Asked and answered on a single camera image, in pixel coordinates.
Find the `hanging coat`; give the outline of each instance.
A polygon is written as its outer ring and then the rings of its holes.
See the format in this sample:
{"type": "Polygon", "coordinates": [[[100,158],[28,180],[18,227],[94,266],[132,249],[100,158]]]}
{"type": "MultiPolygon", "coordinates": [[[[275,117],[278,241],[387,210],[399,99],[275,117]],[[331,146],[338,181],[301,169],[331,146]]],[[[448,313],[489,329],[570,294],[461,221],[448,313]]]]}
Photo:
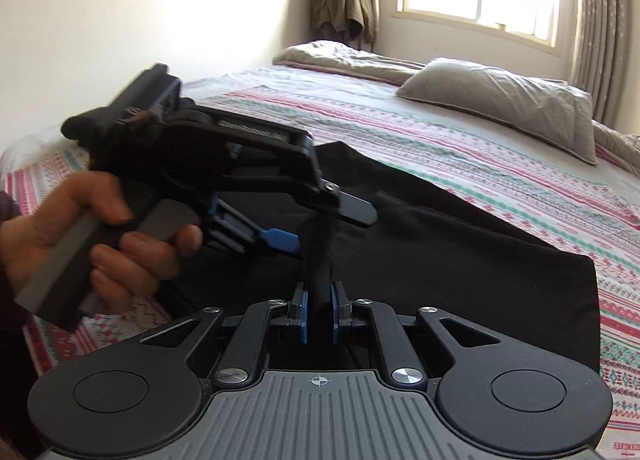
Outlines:
{"type": "Polygon", "coordinates": [[[327,26],[344,42],[362,38],[372,44],[376,32],[371,0],[311,0],[311,27],[324,31],[327,26]]]}

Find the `metal screw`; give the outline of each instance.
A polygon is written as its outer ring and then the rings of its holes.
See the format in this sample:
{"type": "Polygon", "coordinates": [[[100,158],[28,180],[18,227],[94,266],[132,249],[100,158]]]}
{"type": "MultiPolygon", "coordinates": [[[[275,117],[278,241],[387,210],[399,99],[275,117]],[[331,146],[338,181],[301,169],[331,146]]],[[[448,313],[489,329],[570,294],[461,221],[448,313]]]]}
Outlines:
{"type": "Polygon", "coordinates": [[[391,374],[391,378],[400,384],[415,384],[422,380],[422,372],[415,368],[398,368],[391,374]]]}
{"type": "Polygon", "coordinates": [[[216,379],[224,384],[238,384],[247,380],[248,377],[249,374],[242,368],[225,368],[216,374],[216,379]]]}

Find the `human hand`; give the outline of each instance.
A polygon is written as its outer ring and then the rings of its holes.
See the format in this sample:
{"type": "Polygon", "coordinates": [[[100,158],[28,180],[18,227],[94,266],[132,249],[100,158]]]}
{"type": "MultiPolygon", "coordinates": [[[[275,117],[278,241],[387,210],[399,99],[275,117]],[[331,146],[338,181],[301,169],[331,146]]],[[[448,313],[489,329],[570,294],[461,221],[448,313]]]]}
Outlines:
{"type": "MultiPolygon", "coordinates": [[[[116,177],[100,171],[79,171],[53,190],[33,215],[0,225],[0,262],[14,292],[27,284],[86,207],[110,225],[123,225],[132,218],[116,177]]],[[[123,234],[120,250],[103,244],[94,246],[90,280],[104,301],[105,313],[127,312],[134,296],[153,294],[159,280],[178,273],[178,256],[192,255],[201,244],[200,228],[187,225],[175,236],[173,246],[135,231],[123,234]]]]}

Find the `window sill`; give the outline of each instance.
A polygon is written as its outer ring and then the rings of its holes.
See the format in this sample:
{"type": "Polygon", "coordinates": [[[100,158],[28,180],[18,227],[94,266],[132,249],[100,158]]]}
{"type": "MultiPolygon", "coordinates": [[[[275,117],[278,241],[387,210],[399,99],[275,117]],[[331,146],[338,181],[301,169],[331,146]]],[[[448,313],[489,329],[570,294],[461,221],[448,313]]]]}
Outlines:
{"type": "Polygon", "coordinates": [[[556,43],[556,46],[550,46],[543,40],[539,40],[535,36],[529,36],[527,34],[516,34],[510,31],[502,31],[500,29],[478,24],[475,21],[467,20],[466,18],[457,18],[445,15],[439,15],[437,13],[430,13],[425,11],[394,11],[391,16],[393,18],[404,18],[408,20],[420,20],[421,22],[431,22],[436,24],[443,24],[460,29],[467,29],[470,31],[478,31],[484,34],[490,34],[497,36],[504,40],[510,40],[517,44],[521,44],[533,49],[542,50],[555,56],[560,56],[561,51],[556,43]]]}

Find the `bed sheet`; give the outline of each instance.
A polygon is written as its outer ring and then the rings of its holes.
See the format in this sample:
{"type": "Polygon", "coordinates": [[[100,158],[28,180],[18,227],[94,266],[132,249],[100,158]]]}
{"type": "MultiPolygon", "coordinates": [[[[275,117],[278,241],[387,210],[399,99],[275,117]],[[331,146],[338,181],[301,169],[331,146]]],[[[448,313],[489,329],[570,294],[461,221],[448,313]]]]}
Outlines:
{"type": "MultiPolygon", "coordinates": [[[[600,373],[614,398],[598,450],[606,458],[640,454],[640,180],[485,119],[402,100],[395,90],[276,66],[193,82],[184,95],[204,106],[304,127],[318,143],[341,140],[559,249],[591,257],[600,296],[600,373]]],[[[7,174],[0,187],[31,212],[85,165],[84,151],[67,147],[7,174]]],[[[138,300],[126,315],[85,319],[72,335],[33,317],[25,335],[44,372],[165,320],[154,302],[138,300]]]]}

